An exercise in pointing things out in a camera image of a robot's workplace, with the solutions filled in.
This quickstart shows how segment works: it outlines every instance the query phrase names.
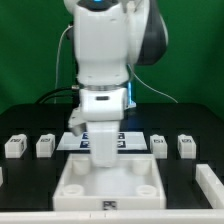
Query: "white box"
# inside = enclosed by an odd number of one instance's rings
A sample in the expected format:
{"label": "white box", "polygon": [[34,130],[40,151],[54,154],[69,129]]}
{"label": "white box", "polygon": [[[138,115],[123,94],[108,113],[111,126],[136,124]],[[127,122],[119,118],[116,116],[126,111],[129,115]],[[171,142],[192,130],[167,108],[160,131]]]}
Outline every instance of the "white box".
{"label": "white box", "polygon": [[150,136],[150,149],[157,159],[167,159],[167,143],[164,136]]}
{"label": "white box", "polygon": [[196,166],[196,181],[213,209],[224,209],[224,186],[207,164]]}
{"label": "white box", "polygon": [[53,196],[55,211],[165,209],[153,155],[118,155],[116,166],[92,166],[90,155],[70,154]]}
{"label": "white box", "polygon": [[36,144],[37,158],[51,157],[55,148],[55,136],[52,134],[41,135]]}
{"label": "white box", "polygon": [[20,158],[27,148],[26,135],[13,135],[5,144],[6,158]]}
{"label": "white box", "polygon": [[178,150],[182,159],[196,159],[196,144],[192,136],[178,136]]}

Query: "black label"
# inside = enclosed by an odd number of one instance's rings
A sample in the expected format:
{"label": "black label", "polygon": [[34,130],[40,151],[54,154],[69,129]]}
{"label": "black label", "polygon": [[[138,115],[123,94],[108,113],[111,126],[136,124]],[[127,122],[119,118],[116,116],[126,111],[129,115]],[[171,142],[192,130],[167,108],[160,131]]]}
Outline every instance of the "black label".
{"label": "black label", "polygon": [[155,143],[163,143],[163,140],[159,140],[159,139],[154,139]]}
{"label": "black label", "polygon": [[10,142],[20,142],[20,141],[21,141],[21,139],[11,139]]}
{"label": "black label", "polygon": [[191,140],[190,139],[182,139],[182,142],[183,143],[191,143]]}
{"label": "black label", "polygon": [[116,201],[103,201],[103,210],[104,211],[117,210],[117,202]]}
{"label": "black label", "polygon": [[43,138],[41,139],[41,142],[49,142],[51,139],[50,138]]}

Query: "white cube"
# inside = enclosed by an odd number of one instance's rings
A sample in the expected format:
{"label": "white cube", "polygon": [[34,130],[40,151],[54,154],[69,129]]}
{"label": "white cube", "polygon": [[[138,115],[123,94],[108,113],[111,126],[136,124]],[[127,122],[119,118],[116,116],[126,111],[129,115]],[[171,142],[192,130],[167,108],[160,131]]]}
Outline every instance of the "white cube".
{"label": "white cube", "polygon": [[52,134],[41,135],[36,144],[37,158],[49,158],[55,148],[55,136]]}
{"label": "white cube", "polygon": [[150,136],[150,149],[157,159],[167,159],[167,143],[164,136]]}
{"label": "white cube", "polygon": [[192,136],[178,136],[178,150],[182,159],[196,159],[196,144]]}
{"label": "white cube", "polygon": [[13,135],[5,144],[6,158],[20,158],[27,148],[26,135]]}

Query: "black cable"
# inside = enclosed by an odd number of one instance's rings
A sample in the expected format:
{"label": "black cable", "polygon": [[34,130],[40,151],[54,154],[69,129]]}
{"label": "black cable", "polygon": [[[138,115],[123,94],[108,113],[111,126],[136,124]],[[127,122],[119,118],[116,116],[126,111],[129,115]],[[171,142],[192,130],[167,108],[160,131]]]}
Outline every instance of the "black cable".
{"label": "black cable", "polygon": [[50,100],[50,99],[52,99],[52,98],[59,98],[59,97],[73,97],[73,95],[54,95],[54,96],[49,96],[49,97],[47,97],[42,103],[45,103],[45,102],[47,102],[48,100]]}
{"label": "black cable", "polygon": [[46,94],[44,94],[42,97],[40,97],[35,104],[39,104],[42,100],[44,100],[46,97],[54,94],[54,93],[58,93],[58,92],[63,92],[63,91],[68,91],[68,90],[72,90],[72,87],[62,87],[62,88],[58,88],[58,89],[54,89]]}

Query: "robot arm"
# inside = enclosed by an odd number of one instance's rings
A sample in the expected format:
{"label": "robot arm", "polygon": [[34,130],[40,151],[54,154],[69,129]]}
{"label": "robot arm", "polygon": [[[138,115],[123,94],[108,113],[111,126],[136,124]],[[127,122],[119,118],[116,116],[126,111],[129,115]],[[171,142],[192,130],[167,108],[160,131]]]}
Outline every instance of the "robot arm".
{"label": "robot arm", "polygon": [[165,52],[166,29],[156,0],[64,0],[74,15],[75,56],[79,65],[80,108],[69,127],[86,123],[93,163],[113,166],[117,135],[127,104],[129,64],[153,64]]}

